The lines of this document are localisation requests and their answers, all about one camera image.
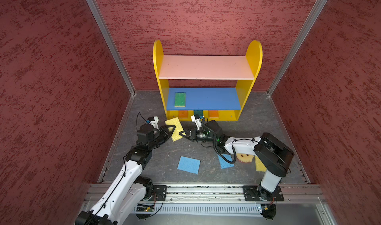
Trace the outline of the yellow sponge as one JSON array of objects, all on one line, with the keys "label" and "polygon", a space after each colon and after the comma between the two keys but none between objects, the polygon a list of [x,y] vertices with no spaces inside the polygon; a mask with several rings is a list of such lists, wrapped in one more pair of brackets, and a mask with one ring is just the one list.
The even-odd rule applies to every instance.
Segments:
[{"label": "yellow sponge", "polygon": [[183,131],[183,127],[180,123],[180,120],[179,118],[172,118],[172,119],[169,119],[169,120],[166,120],[165,121],[165,124],[168,125],[168,126],[175,126],[175,128],[172,130],[173,134],[171,136],[172,138],[172,141],[176,142],[180,139],[182,139],[183,137],[180,135],[180,133]]}]

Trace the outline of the tan orange-backed sponge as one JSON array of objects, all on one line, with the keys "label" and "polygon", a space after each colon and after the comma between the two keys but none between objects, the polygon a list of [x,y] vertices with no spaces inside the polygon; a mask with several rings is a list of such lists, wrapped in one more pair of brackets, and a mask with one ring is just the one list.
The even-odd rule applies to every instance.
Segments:
[{"label": "tan orange-backed sponge", "polygon": [[187,110],[179,110],[178,118],[186,119],[188,118],[189,113]]}]

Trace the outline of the dark green sponge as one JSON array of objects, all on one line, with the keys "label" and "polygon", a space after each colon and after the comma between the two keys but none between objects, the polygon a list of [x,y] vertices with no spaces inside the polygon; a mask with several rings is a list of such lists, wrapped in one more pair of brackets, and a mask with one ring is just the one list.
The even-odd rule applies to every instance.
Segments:
[{"label": "dark green sponge", "polygon": [[194,115],[195,119],[204,118],[203,110],[194,110],[193,115]]}]

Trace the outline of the orange sponge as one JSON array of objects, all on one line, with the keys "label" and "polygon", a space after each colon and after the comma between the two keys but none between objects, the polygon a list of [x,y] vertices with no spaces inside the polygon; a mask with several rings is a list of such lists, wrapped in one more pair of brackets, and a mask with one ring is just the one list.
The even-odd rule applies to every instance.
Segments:
[{"label": "orange sponge", "polygon": [[213,119],[219,118],[219,111],[218,110],[209,110],[208,116],[209,116],[209,118],[213,118]]}]

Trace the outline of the bright green sponge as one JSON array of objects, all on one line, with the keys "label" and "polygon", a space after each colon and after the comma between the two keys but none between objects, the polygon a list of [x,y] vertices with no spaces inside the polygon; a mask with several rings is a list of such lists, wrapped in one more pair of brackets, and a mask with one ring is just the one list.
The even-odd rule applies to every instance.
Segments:
[{"label": "bright green sponge", "polygon": [[175,108],[184,108],[186,106],[186,93],[175,93]]}]

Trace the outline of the yellow sponge near right arm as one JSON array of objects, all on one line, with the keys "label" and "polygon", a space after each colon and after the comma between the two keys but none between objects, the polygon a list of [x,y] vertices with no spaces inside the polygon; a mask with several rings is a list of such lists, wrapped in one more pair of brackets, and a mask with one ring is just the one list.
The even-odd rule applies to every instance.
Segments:
[{"label": "yellow sponge near right arm", "polygon": [[266,172],[267,169],[266,169],[265,165],[262,163],[262,161],[257,156],[255,156],[255,164],[256,164],[256,171]]}]

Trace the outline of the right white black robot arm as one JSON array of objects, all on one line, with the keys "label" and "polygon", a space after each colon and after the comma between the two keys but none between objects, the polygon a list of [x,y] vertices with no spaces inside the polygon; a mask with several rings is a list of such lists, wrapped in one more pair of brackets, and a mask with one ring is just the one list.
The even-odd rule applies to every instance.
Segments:
[{"label": "right white black robot arm", "polygon": [[212,148],[229,164],[234,164],[244,155],[258,158],[266,168],[257,187],[248,187],[245,194],[248,201],[283,201],[279,183],[290,170],[294,157],[291,148],[270,133],[256,138],[235,138],[224,134],[215,120],[196,123],[195,128],[183,130],[180,136],[192,142],[212,143]]}]

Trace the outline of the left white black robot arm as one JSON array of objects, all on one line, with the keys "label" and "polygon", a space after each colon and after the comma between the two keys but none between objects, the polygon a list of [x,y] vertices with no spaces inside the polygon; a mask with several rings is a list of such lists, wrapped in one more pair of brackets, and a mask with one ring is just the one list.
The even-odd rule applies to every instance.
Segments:
[{"label": "left white black robot arm", "polygon": [[76,225],[121,225],[142,200],[157,201],[152,180],[141,176],[152,151],[171,138],[175,125],[161,127],[144,124],[137,131],[138,140],[123,157],[123,166],[111,186],[99,201],[88,211],[82,211],[75,220]]}]

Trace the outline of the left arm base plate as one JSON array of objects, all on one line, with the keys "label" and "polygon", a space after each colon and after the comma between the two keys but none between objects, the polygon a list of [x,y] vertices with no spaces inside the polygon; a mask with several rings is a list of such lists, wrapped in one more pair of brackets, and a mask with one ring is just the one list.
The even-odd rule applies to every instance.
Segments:
[{"label": "left arm base plate", "polygon": [[165,201],[167,185],[149,185],[146,188],[146,195],[143,201]]}]

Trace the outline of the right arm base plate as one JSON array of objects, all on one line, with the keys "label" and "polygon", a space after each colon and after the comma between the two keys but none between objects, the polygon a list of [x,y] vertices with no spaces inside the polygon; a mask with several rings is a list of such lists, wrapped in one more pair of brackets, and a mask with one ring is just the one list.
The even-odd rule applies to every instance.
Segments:
[{"label": "right arm base plate", "polygon": [[284,197],[280,186],[269,192],[260,185],[243,186],[245,201],[247,202],[283,202]]}]

